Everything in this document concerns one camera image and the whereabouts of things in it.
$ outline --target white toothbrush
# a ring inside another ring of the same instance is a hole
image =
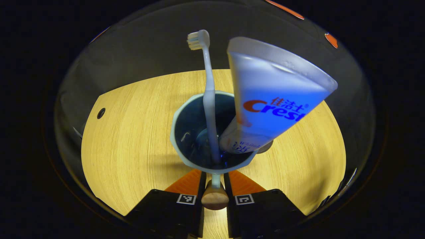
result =
[[[202,49],[204,53],[207,83],[205,84],[203,104],[205,118],[207,119],[208,141],[210,142],[211,156],[213,158],[213,162],[218,164],[220,163],[220,149],[218,147],[217,129],[215,127],[215,86],[211,68],[210,52],[208,51],[208,48],[210,47],[210,35],[206,30],[190,33],[187,36],[187,43],[191,50]]]

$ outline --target round wooden board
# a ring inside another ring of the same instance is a hole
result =
[[[213,73],[216,89],[233,93],[230,70]],[[171,145],[171,123],[174,112],[204,88],[205,71],[190,71],[142,80],[99,96],[81,149],[84,174],[95,196],[125,216],[151,189],[164,190],[188,173],[191,168]],[[105,113],[97,119],[102,108]],[[276,138],[266,153],[238,170],[266,190],[281,189],[308,215],[336,192],[345,167],[343,138],[323,101]],[[227,237],[226,209],[205,209],[204,238]]]

